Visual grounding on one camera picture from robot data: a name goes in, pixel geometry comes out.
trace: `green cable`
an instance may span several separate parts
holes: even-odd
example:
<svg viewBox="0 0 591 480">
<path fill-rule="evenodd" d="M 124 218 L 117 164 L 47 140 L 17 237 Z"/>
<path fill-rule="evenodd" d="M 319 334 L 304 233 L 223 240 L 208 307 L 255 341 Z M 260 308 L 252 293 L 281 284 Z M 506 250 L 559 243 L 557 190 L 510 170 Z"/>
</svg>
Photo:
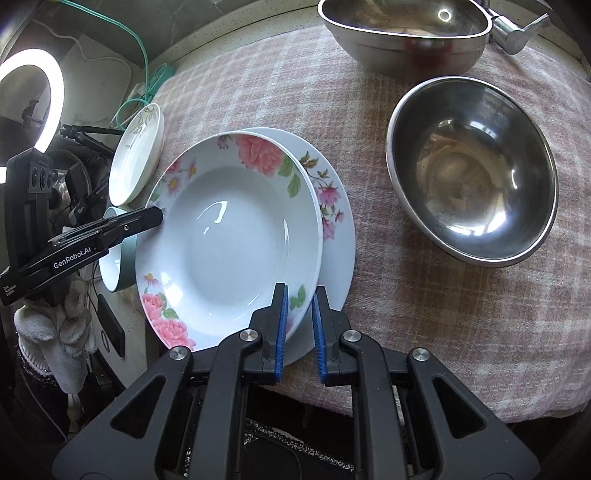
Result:
<svg viewBox="0 0 591 480">
<path fill-rule="evenodd" d="M 65 5 L 70 5 L 70 7 L 74 7 L 77 8 L 78 10 L 82 10 L 83 12 L 90 14 L 90 15 L 94 15 L 97 18 L 100 18 L 101 20 L 105 20 L 106 22 L 112 23 L 113 25 L 117 25 L 119 28 L 125 30 L 129 35 L 131 35 L 132 37 L 134 37 L 134 39 L 136 39 L 140 49 L 142 50 L 142 55 L 144 56 L 144 64 L 145 64 L 145 93 L 144 93 L 144 98 L 132 98 L 127 100 L 125 103 L 123 103 L 123 105 L 121 105 L 119 107 L 119 110 L 117 110 L 117 113 L 115 114 L 115 123 L 117 124 L 117 128 L 119 128 L 120 130 L 125 130 L 125 128 L 123 128 L 121 126 L 121 124 L 119 123 L 119 112 L 121 111 L 121 109 L 127 105 L 128 103 L 131 103 L 133 101 L 135 102 L 141 102 L 144 105 L 147 105 L 148 102 L 146 101 L 148 99 L 148 77 L 149 77 L 149 73 L 148 73 L 148 54 L 146 53 L 146 49 L 144 48 L 144 44 L 142 43 L 141 39 L 137 36 L 137 34 L 131 30 L 130 28 L 126 27 L 125 25 L 123 25 L 123 23 L 121 22 L 117 22 L 117 20 L 113 20 L 112 18 L 107 17 L 106 15 L 100 14 L 98 12 L 95 12 L 94 10 L 91 10 L 90 8 L 86 8 L 83 5 L 79 5 L 79 4 L 75 4 L 74 2 L 70 2 L 70 0 L 58 0 L 60 3 L 65 4 Z"/>
</svg>

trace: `pink rose design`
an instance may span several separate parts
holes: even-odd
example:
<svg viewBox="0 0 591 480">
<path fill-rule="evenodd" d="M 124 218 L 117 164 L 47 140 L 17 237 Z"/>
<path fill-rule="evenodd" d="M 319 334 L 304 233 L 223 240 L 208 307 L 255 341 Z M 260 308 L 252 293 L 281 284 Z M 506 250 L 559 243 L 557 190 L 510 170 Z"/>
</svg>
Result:
<svg viewBox="0 0 591 480">
<path fill-rule="evenodd" d="M 267 140 L 253 135 L 236 135 L 238 157 L 249 170 L 257 169 L 267 177 L 272 177 L 281 165 L 283 152 Z"/>
<path fill-rule="evenodd" d="M 316 195 L 320 203 L 324 203 L 325 205 L 334 205 L 340 199 L 339 191 L 333 186 L 316 189 Z"/>
<path fill-rule="evenodd" d="M 158 319 L 152 322 L 152 326 L 168 348 L 179 345 L 187 348 L 195 346 L 195 341 L 188 337 L 187 326 L 180 320 Z"/>
<path fill-rule="evenodd" d="M 166 173 L 176 173 L 181 169 L 181 160 L 175 160 L 171 166 L 168 167 Z"/>
<path fill-rule="evenodd" d="M 330 223 L 326 218 L 322 219 L 322 230 L 324 233 L 324 240 L 335 238 L 335 225 Z"/>
<path fill-rule="evenodd" d="M 144 304 L 144 310 L 150 322 L 159 319 L 160 315 L 162 315 L 162 308 L 164 307 L 164 302 L 157 295 L 150 295 L 149 293 L 144 293 L 142 295 L 142 304 Z"/>
</svg>

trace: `floral plate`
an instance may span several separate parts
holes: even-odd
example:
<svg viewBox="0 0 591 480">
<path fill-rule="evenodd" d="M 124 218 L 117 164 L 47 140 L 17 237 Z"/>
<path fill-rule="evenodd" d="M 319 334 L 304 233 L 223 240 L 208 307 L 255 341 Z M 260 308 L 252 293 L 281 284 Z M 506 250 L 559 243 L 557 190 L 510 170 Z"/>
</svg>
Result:
<svg viewBox="0 0 591 480">
<path fill-rule="evenodd" d="M 144 312 L 169 347 L 216 346 L 289 292 L 287 338 L 316 288 L 323 230 L 305 168 L 263 135 L 206 138 L 162 175 L 147 206 L 160 227 L 138 235 L 136 279 Z"/>
<path fill-rule="evenodd" d="M 345 304 L 355 266 L 355 226 L 351 205 L 329 161 L 309 142 L 276 128 L 247 128 L 276 140 L 287 148 L 305 168 L 318 197 L 324 248 L 318 285 L 324 285 L 330 307 L 340 310 Z M 295 362 L 314 348 L 312 315 L 308 310 L 299 328 L 285 346 L 284 365 Z"/>
</svg>

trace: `faucet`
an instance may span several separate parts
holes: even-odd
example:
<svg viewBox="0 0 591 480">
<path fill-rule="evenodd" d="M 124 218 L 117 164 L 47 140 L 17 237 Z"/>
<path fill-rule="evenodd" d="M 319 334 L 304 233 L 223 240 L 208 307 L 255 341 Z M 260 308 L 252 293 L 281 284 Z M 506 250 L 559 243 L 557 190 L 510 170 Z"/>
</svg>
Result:
<svg viewBox="0 0 591 480">
<path fill-rule="evenodd" d="M 535 35 L 549 27 L 552 23 L 548 14 L 534 20 L 521 28 L 507 17 L 499 15 L 491 9 L 491 0 L 474 0 L 486 10 L 492 20 L 492 38 L 509 55 L 519 53 Z"/>
</svg>

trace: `pink checkered cloth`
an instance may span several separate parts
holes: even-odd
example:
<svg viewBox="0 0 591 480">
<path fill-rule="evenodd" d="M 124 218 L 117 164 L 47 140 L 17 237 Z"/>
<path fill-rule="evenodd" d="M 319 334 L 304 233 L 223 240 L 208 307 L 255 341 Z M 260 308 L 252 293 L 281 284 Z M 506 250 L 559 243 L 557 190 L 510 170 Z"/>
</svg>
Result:
<svg viewBox="0 0 591 480">
<path fill-rule="evenodd" d="M 564 416 L 591 397 L 591 86 L 530 48 L 488 45 L 468 72 L 508 92 L 548 139 L 558 168 L 554 228 L 531 258 L 508 268 L 462 263 L 404 215 L 386 168 L 389 118 L 411 87 L 368 72 L 324 27 L 267 38 L 179 73 L 155 98 L 165 145 L 160 174 L 218 132 L 277 127 L 314 144 L 343 181 L 357 233 L 344 311 L 387 346 L 431 350 L 504 421 Z M 276 391 L 350 413 L 348 388 L 325 388 L 313 353 Z"/>
</svg>

